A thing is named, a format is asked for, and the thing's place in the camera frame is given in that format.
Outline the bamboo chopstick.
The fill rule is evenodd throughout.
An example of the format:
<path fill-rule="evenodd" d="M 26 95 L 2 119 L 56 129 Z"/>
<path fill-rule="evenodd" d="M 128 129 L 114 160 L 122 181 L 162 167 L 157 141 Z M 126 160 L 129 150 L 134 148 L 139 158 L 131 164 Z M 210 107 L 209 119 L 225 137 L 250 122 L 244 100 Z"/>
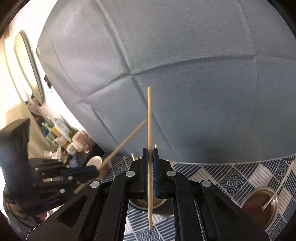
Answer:
<path fill-rule="evenodd" d="M 130 141 L 130 139 L 141 130 L 141 128 L 147 123 L 147 118 L 142 121 L 129 135 L 126 137 L 116 148 L 113 152 L 111 152 L 102 162 L 102 165 L 98 168 L 99 176 L 95 178 L 95 180 L 101 180 L 100 172 L 105 168 L 105 166 L 109 165 L 111 159 Z"/>

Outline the beige ceramic mug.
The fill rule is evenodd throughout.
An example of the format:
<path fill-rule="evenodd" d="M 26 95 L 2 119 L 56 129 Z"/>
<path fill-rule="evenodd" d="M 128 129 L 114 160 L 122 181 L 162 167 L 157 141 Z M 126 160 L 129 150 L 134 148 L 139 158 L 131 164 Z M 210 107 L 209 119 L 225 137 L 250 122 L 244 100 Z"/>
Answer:
<path fill-rule="evenodd" d="M 96 167 L 96 169 L 99 171 L 99 175 L 97 177 L 98 180 L 102 180 L 102 179 L 106 178 L 108 175 L 108 172 L 109 172 L 108 165 L 106 164 L 103 166 L 103 160 L 100 156 L 92 157 L 88 161 L 86 166 L 95 166 Z"/>

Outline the blue small box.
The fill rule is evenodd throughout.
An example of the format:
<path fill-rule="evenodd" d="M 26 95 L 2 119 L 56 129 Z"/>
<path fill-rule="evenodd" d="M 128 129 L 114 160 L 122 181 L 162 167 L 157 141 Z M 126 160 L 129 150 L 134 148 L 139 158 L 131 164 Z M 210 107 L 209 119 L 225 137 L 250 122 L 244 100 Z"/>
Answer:
<path fill-rule="evenodd" d="M 79 166 L 78 164 L 78 160 L 77 160 L 77 157 L 76 156 L 73 156 L 70 161 L 69 161 L 69 165 L 71 168 L 76 168 Z"/>

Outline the pink glass jar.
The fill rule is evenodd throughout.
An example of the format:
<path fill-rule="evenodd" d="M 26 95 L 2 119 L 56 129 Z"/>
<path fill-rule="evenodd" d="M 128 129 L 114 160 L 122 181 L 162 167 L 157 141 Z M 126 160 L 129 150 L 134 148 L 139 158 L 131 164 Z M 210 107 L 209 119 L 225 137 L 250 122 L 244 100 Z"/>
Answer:
<path fill-rule="evenodd" d="M 79 149 L 83 150 L 85 153 L 90 152 L 93 146 L 90 138 L 81 131 L 74 134 L 72 143 L 78 146 Z"/>

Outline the black cylindrical utensil holder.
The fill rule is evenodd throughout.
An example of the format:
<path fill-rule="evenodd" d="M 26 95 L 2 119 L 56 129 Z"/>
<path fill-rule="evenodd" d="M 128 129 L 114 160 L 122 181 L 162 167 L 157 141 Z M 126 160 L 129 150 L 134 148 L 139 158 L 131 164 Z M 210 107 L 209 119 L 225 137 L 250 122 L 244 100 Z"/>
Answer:
<path fill-rule="evenodd" d="M 166 201 L 167 201 L 167 199 L 154 198 L 152 208 L 153 209 L 158 208 L 161 205 L 163 205 Z M 134 199 L 134 198 L 132 198 L 132 199 L 129 200 L 129 203 L 133 207 L 135 207 L 137 209 L 140 209 L 140 210 L 148 211 L 148 209 L 149 209 L 149 204 L 148 204 L 146 198 L 144 198 L 144 199 Z"/>

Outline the white lotion bottle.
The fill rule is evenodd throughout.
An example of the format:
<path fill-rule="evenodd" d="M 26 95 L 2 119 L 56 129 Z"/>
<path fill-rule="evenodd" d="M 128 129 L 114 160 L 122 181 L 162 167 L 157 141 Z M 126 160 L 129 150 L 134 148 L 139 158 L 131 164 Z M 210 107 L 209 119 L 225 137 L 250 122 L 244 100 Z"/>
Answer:
<path fill-rule="evenodd" d="M 64 123 L 64 121 L 60 118 L 54 118 L 53 122 L 56 129 L 59 131 L 59 133 L 62 134 L 69 142 L 71 142 L 71 137 L 70 137 L 71 130 Z"/>

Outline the steel sauce bowl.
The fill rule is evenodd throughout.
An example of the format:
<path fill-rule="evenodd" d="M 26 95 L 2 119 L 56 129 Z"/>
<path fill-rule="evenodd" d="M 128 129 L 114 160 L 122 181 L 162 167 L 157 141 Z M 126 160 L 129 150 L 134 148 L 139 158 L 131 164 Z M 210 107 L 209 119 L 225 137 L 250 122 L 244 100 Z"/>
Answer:
<path fill-rule="evenodd" d="M 267 231 L 278 214 L 278 195 L 267 186 L 254 189 L 242 202 L 241 209 Z"/>

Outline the grey-blue backdrop cloth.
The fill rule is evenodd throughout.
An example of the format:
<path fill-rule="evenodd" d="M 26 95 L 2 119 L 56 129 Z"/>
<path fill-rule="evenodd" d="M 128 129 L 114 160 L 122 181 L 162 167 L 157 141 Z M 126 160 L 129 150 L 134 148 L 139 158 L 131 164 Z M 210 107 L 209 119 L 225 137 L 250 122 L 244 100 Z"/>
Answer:
<path fill-rule="evenodd" d="M 150 88 L 163 159 L 295 153 L 295 36 L 268 1 L 58 1 L 37 56 L 107 151 L 145 119 Z"/>

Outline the metal spoon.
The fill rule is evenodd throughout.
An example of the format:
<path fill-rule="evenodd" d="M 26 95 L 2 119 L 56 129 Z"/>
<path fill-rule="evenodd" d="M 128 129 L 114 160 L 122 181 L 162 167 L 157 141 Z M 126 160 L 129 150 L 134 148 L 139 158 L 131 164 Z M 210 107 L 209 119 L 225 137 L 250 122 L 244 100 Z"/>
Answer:
<path fill-rule="evenodd" d="M 287 173 L 285 174 L 283 180 L 281 181 L 280 185 L 278 186 L 278 188 L 276 189 L 276 191 L 274 192 L 273 196 L 269 198 L 269 200 L 266 202 L 266 204 L 264 204 L 262 207 L 261 207 L 261 210 L 262 211 L 265 211 L 265 209 L 269 206 L 269 204 L 273 201 L 273 199 L 275 198 L 275 196 L 277 195 L 277 193 L 279 192 L 279 190 L 281 189 L 282 185 L 285 183 L 288 175 L 290 174 L 293 166 L 295 164 L 295 160 L 293 160 L 287 170 Z"/>

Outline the oval wall mirror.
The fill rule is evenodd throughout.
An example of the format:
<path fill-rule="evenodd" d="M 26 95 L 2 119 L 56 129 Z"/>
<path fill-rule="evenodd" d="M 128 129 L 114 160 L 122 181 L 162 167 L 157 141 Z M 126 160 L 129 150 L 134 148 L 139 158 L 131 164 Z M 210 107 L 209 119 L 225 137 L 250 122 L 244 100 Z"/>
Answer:
<path fill-rule="evenodd" d="M 42 106 L 45 94 L 41 77 L 36 65 L 34 54 L 25 31 L 21 30 L 15 36 L 14 52 L 21 71 L 21 85 L 25 91 L 25 101 L 33 100 L 37 106 Z"/>

